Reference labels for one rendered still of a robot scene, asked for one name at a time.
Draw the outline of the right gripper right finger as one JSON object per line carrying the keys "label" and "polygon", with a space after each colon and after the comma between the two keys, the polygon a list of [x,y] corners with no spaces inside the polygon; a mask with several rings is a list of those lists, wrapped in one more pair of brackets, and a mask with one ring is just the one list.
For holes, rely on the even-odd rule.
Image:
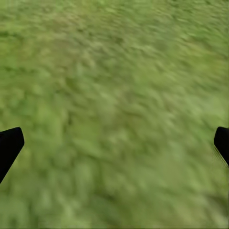
{"label": "right gripper right finger", "polygon": [[214,145],[218,151],[222,154],[223,158],[229,165],[229,129],[224,127],[218,127],[215,138]]}

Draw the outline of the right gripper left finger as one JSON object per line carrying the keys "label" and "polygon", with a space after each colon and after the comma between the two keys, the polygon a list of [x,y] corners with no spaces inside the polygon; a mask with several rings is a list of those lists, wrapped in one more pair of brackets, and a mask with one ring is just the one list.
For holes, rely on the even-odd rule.
{"label": "right gripper left finger", "polygon": [[0,183],[24,146],[24,141],[20,127],[0,132]]}

